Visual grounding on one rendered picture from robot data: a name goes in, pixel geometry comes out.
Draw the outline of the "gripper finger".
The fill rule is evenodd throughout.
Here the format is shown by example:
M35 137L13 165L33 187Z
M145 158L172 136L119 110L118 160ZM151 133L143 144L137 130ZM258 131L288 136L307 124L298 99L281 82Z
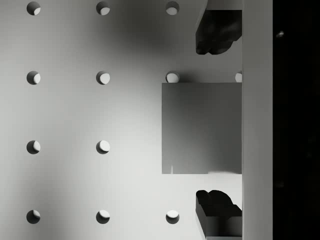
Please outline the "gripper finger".
M198 55L220 55L242 36L242 0L204 0L196 21Z
M220 190L198 190L195 212L205 238L241 238L242 210Z

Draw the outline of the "grey cube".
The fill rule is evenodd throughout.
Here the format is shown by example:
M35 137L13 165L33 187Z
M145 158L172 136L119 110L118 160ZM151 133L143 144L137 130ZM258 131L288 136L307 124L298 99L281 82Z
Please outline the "grey cube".
M242 173L242 85L164 83L162 173Z

